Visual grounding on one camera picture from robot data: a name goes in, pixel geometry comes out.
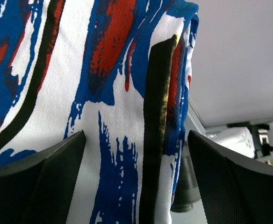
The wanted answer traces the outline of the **blue white patterned trousers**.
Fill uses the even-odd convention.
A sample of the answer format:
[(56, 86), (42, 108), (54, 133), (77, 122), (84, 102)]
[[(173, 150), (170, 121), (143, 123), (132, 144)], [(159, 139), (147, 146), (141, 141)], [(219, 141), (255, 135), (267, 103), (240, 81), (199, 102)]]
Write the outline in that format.
[(0, 167), (83, 131), (65, 224), (170, 224), (198, 11), (0, 0)]

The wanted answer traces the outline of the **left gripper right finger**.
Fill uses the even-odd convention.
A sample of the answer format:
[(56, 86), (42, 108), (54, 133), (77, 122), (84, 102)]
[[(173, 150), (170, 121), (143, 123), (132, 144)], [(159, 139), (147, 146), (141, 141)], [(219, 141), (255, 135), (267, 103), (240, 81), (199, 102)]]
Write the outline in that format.
[(273, 166), (196, 131), (188, 146), (209, 224), (273, 224)]

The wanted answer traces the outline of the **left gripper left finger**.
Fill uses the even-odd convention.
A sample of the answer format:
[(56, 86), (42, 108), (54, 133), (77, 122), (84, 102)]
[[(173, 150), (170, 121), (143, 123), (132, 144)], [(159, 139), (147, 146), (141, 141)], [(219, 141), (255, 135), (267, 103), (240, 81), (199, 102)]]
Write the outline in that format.
[(0, 167), (0, 224), (64, 224), (86, 143), (79, 131)]

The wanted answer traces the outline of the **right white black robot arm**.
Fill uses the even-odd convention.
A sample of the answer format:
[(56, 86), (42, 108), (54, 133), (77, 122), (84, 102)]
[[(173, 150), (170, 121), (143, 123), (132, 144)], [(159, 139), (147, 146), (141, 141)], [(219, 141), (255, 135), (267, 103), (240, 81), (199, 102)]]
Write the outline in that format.
[(240, 122), (205, 129), (216, 143), (244, 156), (266, 162), (273, 160), (273, 121)]

